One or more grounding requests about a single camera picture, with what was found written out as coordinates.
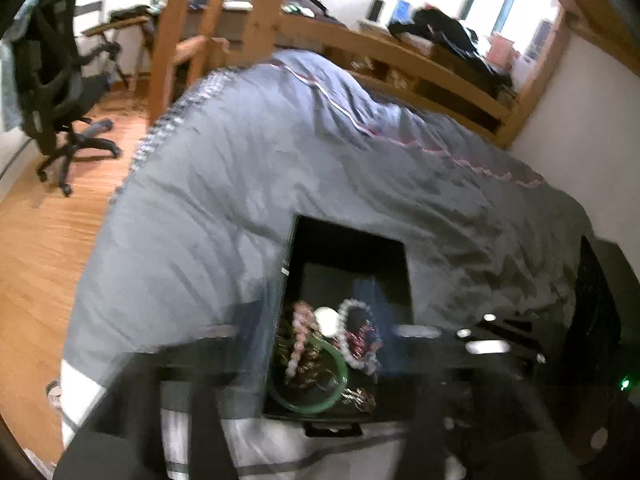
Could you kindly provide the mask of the dark clothes pile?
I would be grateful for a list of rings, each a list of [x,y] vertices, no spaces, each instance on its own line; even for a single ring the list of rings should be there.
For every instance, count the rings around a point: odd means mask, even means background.
[[[475,45],[477,36],[474,32],[434,6],[415,10],[408,22],[391,20],[387,29],[396,39],[402,34],[410,34],[439,44],[483,75],[501,80],[506,80],[509,76],[504,70],[491,67],[480,56]]]

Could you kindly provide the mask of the white bead bracelet amber bead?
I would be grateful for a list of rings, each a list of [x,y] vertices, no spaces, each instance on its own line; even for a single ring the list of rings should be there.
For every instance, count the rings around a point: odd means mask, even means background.
[[[293,312],[293,350],[286,361],[285,378],[293,380],[311,371],[316,364],[319,351],[311,344],[311,339],[320,335],[319,324],[314,309],[305,301],[297,301]]]

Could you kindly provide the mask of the black jewelry box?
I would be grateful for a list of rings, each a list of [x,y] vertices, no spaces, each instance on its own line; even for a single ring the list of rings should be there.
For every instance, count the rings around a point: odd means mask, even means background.
[[[293,350],[297,301],[314,309],[320,335],[349,369],[342,400],[332,410],[303,417],[285,411],[268,393],[262,414],[303,425],[396,422],[411,415],[414,381],[410,350],[400,329],[413,321],[405,245],[399,240],[320,219],[298,216],[288,242],[284,285],[269,363]]]

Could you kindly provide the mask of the black office chair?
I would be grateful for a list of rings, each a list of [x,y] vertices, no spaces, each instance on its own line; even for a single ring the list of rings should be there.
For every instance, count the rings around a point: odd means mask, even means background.
[[[114,128],[111,119],[94,120],[90,110],[111,91],[114,70],[86,76],[82,69],[106,55],[115,63],[122,47],[103,41],[82,54],[74,32],[76,0],[32,0],[19,29],[6,35],[14,59],[14,80],[21,128],[46,159],[36,169],[40,181],[47,169],[60,162],[58,187],[73,194],[67,181],[70,164],[81,150],[122,150],[104,133]]]

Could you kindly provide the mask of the wooden bed frame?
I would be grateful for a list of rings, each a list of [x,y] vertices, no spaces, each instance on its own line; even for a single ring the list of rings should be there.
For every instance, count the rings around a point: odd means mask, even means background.
[[[207,0],[198,33],[182,39],[188,1],[168,0],[160,16],[148,94],[151,122],[155,122],[170,105],[178,65],[188,64],[186,82],[194,84],[198,78],[219,67],[265,60],[283,40],[320,46],[331,54],[363,56],[412,77],[415,84],[434,84],[498,120],[498,129],[490,131],[456,112],[449,114],[499,148],[508,148],[513,143],[533,113],[562,58],[570,34],[591,42],[633,73],[639,70],[639,0],[558,0],[559,15],[550,36],[523,90],[511,106],[500,104],[488,93],[408,44],[354,32],[318,18],[286,13],[282,9],[284,0],[253,0],[243,27],[240,50],[230,50],[228,41],[215,35],[224,0]]]

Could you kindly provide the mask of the grey duvet with red trim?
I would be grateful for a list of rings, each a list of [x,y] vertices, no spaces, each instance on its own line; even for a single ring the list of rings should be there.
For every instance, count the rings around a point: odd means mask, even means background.
[[[314,440],[257,416],[268,316],[297,216],[406,246],[416,322],[457,328],[495,310],[567,316],[577,200],[453,119],[375,99],[318,54],[216,70],[149,128],[79,280],[61,364],[70,442],[130,352],[256,327],[250,370],[224,392],[247,479],[387,479],[405,431]]]

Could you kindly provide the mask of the wooden desk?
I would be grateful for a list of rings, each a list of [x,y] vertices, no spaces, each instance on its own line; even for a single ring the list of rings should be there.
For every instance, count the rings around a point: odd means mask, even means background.
[[[98,40],[101,44],[118,44],[120,52],[113,62],[114,70],[122,86],[134,96],[145,64],[153,56],[156,16],[150,6],[139,4],[113,10],[105,23],[85,29],[84,38]]]

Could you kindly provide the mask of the green jade bangle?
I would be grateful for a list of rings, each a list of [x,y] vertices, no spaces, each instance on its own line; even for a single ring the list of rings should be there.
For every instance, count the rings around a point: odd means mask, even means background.
[[[303,417],[316,416],[332,410],[342,400],[349,381],[349,369],[341,353],[332,344],[316,337],[311,344],[319,357],[311,371],[285,378],[286,361],[279,344],[271,360],[268,374],[268,393],[287,412]]]

